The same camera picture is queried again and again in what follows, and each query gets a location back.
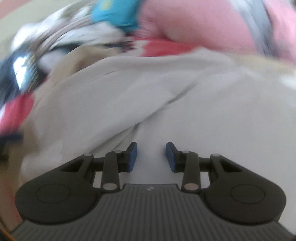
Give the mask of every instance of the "circular indent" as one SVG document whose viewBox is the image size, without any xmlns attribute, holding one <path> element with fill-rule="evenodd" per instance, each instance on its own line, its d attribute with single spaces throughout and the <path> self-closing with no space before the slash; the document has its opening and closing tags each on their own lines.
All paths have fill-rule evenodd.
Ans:
<svg viewBox="0 0 296 241">
<path fill-rule="evenodd" d="M 71 194 L 70 188 L 62 184 L 48 184 L 36 191 L 36 197 L 44 203 L 59 203 Z"/>
<path fill-rule="evenodd" d="M 255 204 L 261 202 L 265 197 L 265 192 L 254 185 L 238 185 L 231 189 L 231 196 L 240 203 Z"/>
</svg>

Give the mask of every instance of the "white fabric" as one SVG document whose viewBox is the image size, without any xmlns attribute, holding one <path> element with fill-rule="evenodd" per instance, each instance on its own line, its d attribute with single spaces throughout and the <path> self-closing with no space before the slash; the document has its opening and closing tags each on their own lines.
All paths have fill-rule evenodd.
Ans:
<svg viewBox="0 0 296 241">
<path fill-rule="evenodd" d="M 46 74 L 49 74 L 54 66 L 67 54 L 66 51 L 56 49 L 45 53 L 38 60 L 38 67 Z"/>
<path fill-rule="evenodd" d="M 80 154 L 104 156 L 135 141 L 138 157 L 122 184 L 180 184 L 182 174 L 165 158 L 172 141 L 200 157 L 220 153 L 275 182 L 287 196 L 280 221 L 296 233 L 295 83 L 294 75 L 251 71 L 208 50 L 103 59 L 37 90 L 21 176 L 27 181 Z"/>
<path fill-rule="evenodd" d="M 107 43 L 118 43 L 123 40 L 125 33 L 114 27 L 109 22 L 99 22 L 90 26 L 73 29 L 63 36 L 53 45 L 66 45 L 69 43 L 82 43 L 88 45 L 98 45 Z"/>
<path fill-rule="evenodd" d="M 23 25 L 12 41 L 11 50 L 15 51 L 24 42 L 30 43 L 35 50 L 44 40 L 62 29 L 64 32 L 60 33 L 64 34 L 76 27 L 89 25 L 91 21 L 88 16 L 95 4 L 96 0 L 81 0 L 56 11 L 41 22 Z M 41 56 L 46 50 L 39 48 L 37 52 Z"/>
</svg>

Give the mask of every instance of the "crumpled laundry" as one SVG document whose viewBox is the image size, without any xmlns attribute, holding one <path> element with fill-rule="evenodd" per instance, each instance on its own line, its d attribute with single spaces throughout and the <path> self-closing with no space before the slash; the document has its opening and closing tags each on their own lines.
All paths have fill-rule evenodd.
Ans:
<svg viewBox="0 0 296 241">
<path fill-rule="evenodd" d="M 138 28 L 137 15 L 141 0 L 100 0 L 93 8 L 94 23 L 108 21 L 127 33 Z"/>
<path fill-rule="evenodd" d="M 74 28 L 90 25 L 90 12 L 95 3 L 94 0 L 76 2 L 53 13 L 40 23 L 24 25 L 12 41 L 12 51 L 26 42 L 36 58 L 39 58 L 63 34 Z"/>
<path fill-rule="evenodd" d="M 146 0 L 135 35 L 296 63 L 295 22 L 287 0 Z"/>
<path fill-rule="evenodd" d="M 119 53 L 119 48 L 106 49 L 88 45 L 79 46 L 55 65 L 54 69 L 49 74 L 48 81 L 58 83 L 101 59 L 115 56 Z"/>
<path fill-rule="evenodd" d="M 53 46 L 78 43 L 88 45 L 103 45 L 119 43 L 125 33 L 115 28 L 109 22 L 99 22 L 90 26 L 70 30 L 62 35 Z"/>
</svg>

